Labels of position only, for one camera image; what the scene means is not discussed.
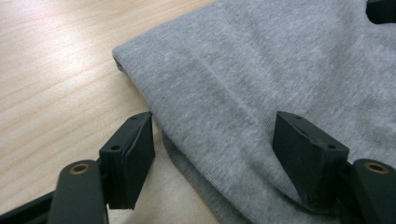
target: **folded gray cloth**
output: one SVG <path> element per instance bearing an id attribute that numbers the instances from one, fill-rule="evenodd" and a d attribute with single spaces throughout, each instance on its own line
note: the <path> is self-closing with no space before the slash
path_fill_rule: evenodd
<path id="1" fill-rule="evenodd" d="M 396 26 L 363 0 L 218 1 L 114 49 L 175 165 L 224 223 L 337 223 L 272 150 L 276 111 L 396 165 Z"/>

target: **black bracket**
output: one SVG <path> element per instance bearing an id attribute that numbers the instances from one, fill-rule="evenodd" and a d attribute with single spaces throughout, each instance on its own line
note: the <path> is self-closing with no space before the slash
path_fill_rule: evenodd
<path id="1" fill-rule="evenodd" d="M 305 205 L 338 208 L 340 221 L 396 223 L 396 171 L 374 160 L 347 162 L 349 149 L 308 120 L 277 112 L 274 152 Z"/>
<path id="2" fill-rule="evenodd" d="M 55 191 L 0 216 L 2 224 L 108 223 L 110 209 L 134 209 L 155 157 L 151 113 L 127 119 L 98 161 L 64 167 Z"/>

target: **gray fabric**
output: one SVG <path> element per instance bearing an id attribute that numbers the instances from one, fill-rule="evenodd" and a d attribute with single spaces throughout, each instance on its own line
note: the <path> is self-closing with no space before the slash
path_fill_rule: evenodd
<path id="1" fill-rule="evenodd" d="M 348 146 L 350 161 L 396 165 L 396 26 L 364 11 L 363 0 L 218 1 L 113 55 L 221 221 L 337 223 L 295 205 L 271 142 L 283 110 Z"/>

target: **wood grain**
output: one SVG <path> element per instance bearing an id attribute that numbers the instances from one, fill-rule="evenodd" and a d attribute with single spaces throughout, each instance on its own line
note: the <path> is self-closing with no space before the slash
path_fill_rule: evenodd
<path id="1" fill-rule="evenodd" d="M 97 159 L 98 149 L 125 119 L 148 110 L 134 84 L 117 70 L 111 50 L 211 2 L 0 2 L 0 214 L 54 190 L 63 167 Z M 157 133 L 157 150 L 162 156 L 150 176 L 158 176 L 159 167 L 174 169 L 171 173 L 186 187 L 184 196 L 190 197 L 188 203 L 198 211 L 183 218 L 197 218 L 203 212 L 196 223 L 215 222 L 167 158 Z M 154 184 L 145 185 L 146 195 L 166 186 L 166 181 L 149 179 Z M 163 195 L 167 197 L 163 200 L 172 198 L 172 194 Z M 147 219 L 151 214 L 144 209 L 139 215 L 141 223 L 165 223 Z M 156 209 L 167 214 L 168 207 L 158 205 Z M 120 213 L 111 213 L 112 220 L 131 221 L 120 218 Z"/>

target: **wooden table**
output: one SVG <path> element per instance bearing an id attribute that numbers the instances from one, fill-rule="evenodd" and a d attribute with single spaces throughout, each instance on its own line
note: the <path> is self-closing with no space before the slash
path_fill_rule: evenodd
<path id="1" fill-rule="evenodd" d="M 0 214 L 54 190 L 73 161 L 147 111 L 111 50 L 212 0 L 0 2 Z M 113 223 L 216 223 L 169 161 L 157 158 L 134 211 Z"/>

